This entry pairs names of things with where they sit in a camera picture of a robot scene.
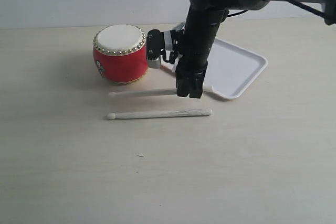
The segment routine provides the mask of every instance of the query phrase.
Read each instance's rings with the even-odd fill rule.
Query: wooden drumstick
[[[210,116],[212,110],[176,110],[176,111],[149,111],[149,112],[128,112],[110,113],[108,120],[115,119],[145,119],[145,118],[180,118],[187,116]]]
[[[204,93],[212,93],[213,88],[211,86],[204,87]],[[161,95],[175,95],[177,94],[176,88],[171,89],[151,89],[141,91],[125,91],[125,92],[110,92],[109,96],[112,98],[125,98],[125,97],[155,97]]]

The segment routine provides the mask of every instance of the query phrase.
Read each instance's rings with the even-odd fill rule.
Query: drum
[[[127,84],[145,75],[146,35],[132,25],[109,26],[93,40],[93,58],[103,78]]]

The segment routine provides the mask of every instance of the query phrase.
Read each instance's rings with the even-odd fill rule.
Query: white table
[[[335,223],[335,27],[314,18],[222,24],[220,38],[269,60],[230,102],[111,101],[109,91],[175,80],[151,70],[130,86],[106,83],[91,55],[99,29],[0,31],[1,224]],[[214,115],[102,119],[184,108]]]

